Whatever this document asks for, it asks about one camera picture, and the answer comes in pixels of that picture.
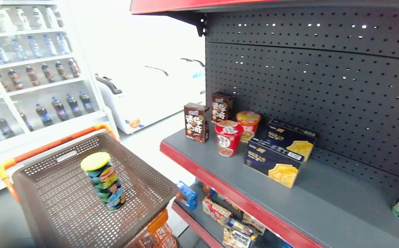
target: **black pegboard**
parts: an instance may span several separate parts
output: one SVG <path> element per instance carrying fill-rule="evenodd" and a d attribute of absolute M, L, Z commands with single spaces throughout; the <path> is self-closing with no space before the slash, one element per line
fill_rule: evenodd
<path fill-rule="evenodd" d="M 206 23 L 208 102 L 225 91 L 237 111 L 314 130 L 313 158 L 399 188 L 399 9 L 273 8 Z"/>

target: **shopping basket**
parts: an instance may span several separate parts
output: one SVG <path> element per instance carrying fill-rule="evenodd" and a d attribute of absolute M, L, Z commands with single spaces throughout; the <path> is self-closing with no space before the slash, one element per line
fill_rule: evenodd
<path fill-rule="evenodd" d="M 176 185 L 113 137 L 108 125 L 98 124 L 0 166 L 37 247 L 124 246 L 175 196 Z M 80 168 L 85 157 L 99 151 L 110 154 L 126 194 L 115 212 L 105 209 Z M 20 164 L 11 181 L 7 170 Z"/>

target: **orange basket handle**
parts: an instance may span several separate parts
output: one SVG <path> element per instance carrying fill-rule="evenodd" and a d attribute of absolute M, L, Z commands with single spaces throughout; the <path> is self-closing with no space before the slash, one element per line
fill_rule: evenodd
<path fill-rule="evenodd" d="M 46 144 L 44 146 L 41 146 L 41 147 L 39 147 L 37 149 L 29 151 L 29 152 L 27 152 L 25 154 L 22 154 L 20 156 L 17 156 L 17 157 L 14 157 L 14 158 L 6 160 L 5 162 L 3 162 L 0 165 L 0 178 L 5 183 L 5 185 L 7 186 L 9 192 L 14 197 L 14 199 L 16 199 L 16 201 L 19 201 L 19 197 L 17 196 L 17 193 L 14 190 L 14 186 L 12 185 L 11 181 L 9 180 L 8 174 L 6 172 L 9 168 L 13 167 L 14 165 L 17 165 L 18 163 L 20 163 L 20 162 L 22 162 L 24 160 L 27 160 L 27 159 L 29 159 L 31 157 L 39 155 L 42 152 L 48 151 L 48 150 L 50 150 L 50 149 L 52 149 L 54 147 L 57 147 L 57 146 L 62 145 L 62 144 L 65 144 L 65 143 L 67 143 L 67 142 L 69 142 L 71 140 L 74 140 L 76 138 L 82 137 L 83 135 L 89 134 L 91 132 L 95 132 L 95 131 L 100 130 L 102 128 L 106 129 L 106 131 L 114 139 L 116 139 L 119 142 L 118 138 L 113 133 L 112 128 L 108 124 L 105 124 L 105 123 L 96 124 L 93 127 L 89 127 L 89 128 L 87 128 L 85 130 L 81 130 L 80 132 L 77 132 L 77 133 L 72 134 L 70 136 L 61 138 L 60 140 L 56 140 L 54 142 L 51 142 L 51 143 Z"/>

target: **canned snack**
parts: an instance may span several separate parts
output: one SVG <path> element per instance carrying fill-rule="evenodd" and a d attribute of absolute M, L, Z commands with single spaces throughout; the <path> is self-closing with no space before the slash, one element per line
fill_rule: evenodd
<path fill-rule="evenodd" d="M 239 146 L 244 131 L 241 124 L 235 121 L 220 121 L 215 125 L 218 152 L 224 157 L 233 157 Z"/>
<path fill-rule="evenodd" d="M 261 115 L 253 111 L 241 111 L 236 114 L 236 119 L 244 128 L 244 132 L 241 136 L 241 142 L 247 143 L 255 136 L 256 129 L 258 129 L 258 124 L 261 120 Z"/>
<path fill-rule="evenodd" d="M 110 159 L 107 152 L 97 152 L 85 157 L 80 167 L 88 175 L 106 209 L 114 212 L 124 205 L 126 196 Z"/>

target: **refrigerator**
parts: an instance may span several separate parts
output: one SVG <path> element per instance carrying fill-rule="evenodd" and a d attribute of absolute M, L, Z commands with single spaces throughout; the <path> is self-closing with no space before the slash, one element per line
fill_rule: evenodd
<path fill-rule="evenodd" d="M 64 1 L 0 0 L 0 164 L 94 124 L 118 135 L 73 23 Z"/>

